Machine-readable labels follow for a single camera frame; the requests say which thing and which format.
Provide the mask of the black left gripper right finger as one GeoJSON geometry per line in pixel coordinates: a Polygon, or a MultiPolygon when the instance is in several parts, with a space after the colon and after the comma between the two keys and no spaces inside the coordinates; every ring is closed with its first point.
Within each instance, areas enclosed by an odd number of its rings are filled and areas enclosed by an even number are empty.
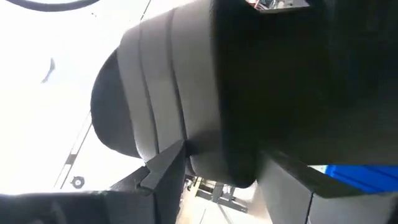
{"type": "Polygon", "coordinates": [[[257,181],[273,224],[307,224],[313,193],[328,176],[283,154],[258,158],[257,181]]]}

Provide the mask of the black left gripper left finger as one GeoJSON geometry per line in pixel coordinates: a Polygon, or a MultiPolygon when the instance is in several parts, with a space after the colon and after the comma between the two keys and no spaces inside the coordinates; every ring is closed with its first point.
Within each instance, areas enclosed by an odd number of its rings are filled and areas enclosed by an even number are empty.
{"type": "Polygon", "coordinates": [[[179,140],[110,188],[110,224],[175,224],[185,175],[179,140]]]}

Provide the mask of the black mesh sneaker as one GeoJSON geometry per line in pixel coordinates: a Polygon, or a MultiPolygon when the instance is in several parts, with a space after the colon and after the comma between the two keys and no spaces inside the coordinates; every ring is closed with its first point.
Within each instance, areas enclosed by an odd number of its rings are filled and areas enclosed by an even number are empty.
{"type": "Polygon", "coordinates": [[[91,117],[110,149],[251,185],[260,151],[308,165],[398,165],[398,0],[305,0],[258,11],[195,0],[130,28],[91,117]]]}

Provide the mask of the blue plastic bin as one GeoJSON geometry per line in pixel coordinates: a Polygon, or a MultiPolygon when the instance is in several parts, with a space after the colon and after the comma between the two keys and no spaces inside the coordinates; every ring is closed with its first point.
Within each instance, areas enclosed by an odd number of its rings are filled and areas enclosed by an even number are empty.
{"type": "Polygon", "coordinates": [[[317,165],[310,167],[367,193],[398,191],[398,166],[317,165]]]}

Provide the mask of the small black round object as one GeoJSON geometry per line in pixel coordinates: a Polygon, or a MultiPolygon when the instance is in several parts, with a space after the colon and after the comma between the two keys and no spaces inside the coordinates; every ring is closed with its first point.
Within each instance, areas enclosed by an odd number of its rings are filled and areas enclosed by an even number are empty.
{"type": "Polygon", "coordinates": [[[74,176],[70,183],[75,189],[81,189],[85,184],[85,178],[82,176],[74,176]]]}

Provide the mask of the wooden table grey frame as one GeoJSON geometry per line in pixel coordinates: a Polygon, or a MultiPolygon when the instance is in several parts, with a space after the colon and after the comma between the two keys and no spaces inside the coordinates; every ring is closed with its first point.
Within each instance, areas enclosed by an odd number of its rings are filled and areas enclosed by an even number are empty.
{"type": "Polygon", "coordinates": [[[213,180],[206,180],[201,177],[186,175],[184,188],[189,192],[196,189],[196,197],[232,208],[239,212],[248,212],[247,203],[234,196],[236,187],[213,180]]]}

